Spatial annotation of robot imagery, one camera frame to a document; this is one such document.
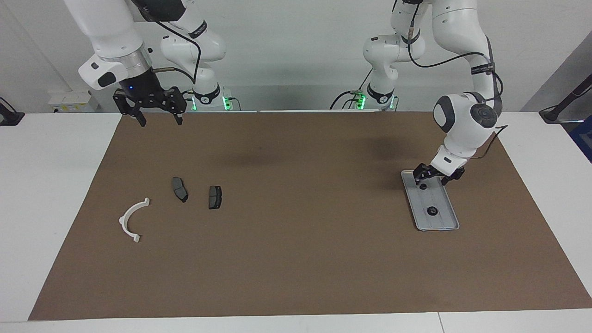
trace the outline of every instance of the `white table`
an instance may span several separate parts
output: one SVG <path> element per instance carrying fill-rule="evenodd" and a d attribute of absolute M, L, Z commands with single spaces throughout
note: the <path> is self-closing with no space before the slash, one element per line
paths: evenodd
<path fill-rule="evenodd" d="M 26 322 L 119 119 L 29 114 L 0 127 L 0 332 L 592 332 L 592 309 Z M 510 124 L 506 151 L 591 293 L 592 165 L 535 113 L 500 121 Z"/>

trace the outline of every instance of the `black stand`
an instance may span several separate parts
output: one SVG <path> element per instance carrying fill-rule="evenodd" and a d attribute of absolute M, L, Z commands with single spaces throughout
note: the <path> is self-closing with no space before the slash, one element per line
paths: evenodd
<path fill-rule="evenodd" d="M 25 114 L 22 112 L 10 111 L 2 103 L 0 103 L 0 114 L 4 118 L 4 120 L 0 123 L 0 126 L 16 126 L 25 116 Z"/>
<path fill-rule="evenodd" d="M 573 92 L 571 92 L 559 105 L 557 105 L 551 111 L 541 111 L 539 112 L 540 116 L 543 118 L 545 123 L 548 124 L 557 124 L 557 118 L 559 115 L 567 108 L 573 101 L 580 98 L 583 93 L 586 92 L 592 86 L 592 75 L 588 76 L 584 82 L 582 82 Z"/>

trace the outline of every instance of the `brown mat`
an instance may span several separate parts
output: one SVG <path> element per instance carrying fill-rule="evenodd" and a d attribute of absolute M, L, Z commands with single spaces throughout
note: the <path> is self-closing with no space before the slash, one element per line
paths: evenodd
<path fill-rule="evenodd" d="M 461 229 L 426 233 L 400 172 L 442 142 L 430 114 L 146 117 L 119 124 L 31 320 L 592 308 L 499 143 L 448 187 Z M 136 244 L 118 218 L 145 197 Z"/>

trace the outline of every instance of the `metal plate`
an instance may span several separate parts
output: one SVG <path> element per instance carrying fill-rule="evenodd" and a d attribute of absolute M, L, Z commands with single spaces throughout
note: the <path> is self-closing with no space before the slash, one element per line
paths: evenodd
<path fill-rule="evenodd" d="M 403 171 L 401 177 L 413 212 L 415 225 L 419 230 L 457 230 L 460 227 L 450 199 L 448 199 L 446 188 L 442 186 L 439 177 L 422 181 L 420 185 L 427 185 L 425 190 L 415 184 L 413 171 Z M 435 207 L 437 214 L 434 216 L 428 214 L 429 207 Z"/>

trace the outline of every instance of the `blue object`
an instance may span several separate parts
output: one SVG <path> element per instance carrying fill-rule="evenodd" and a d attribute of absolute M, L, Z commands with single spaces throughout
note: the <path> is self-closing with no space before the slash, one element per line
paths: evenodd
<path fill-rule="evenodd" d="M 571 131 L 570 136 L 592 163 L 592 116 Z"/>

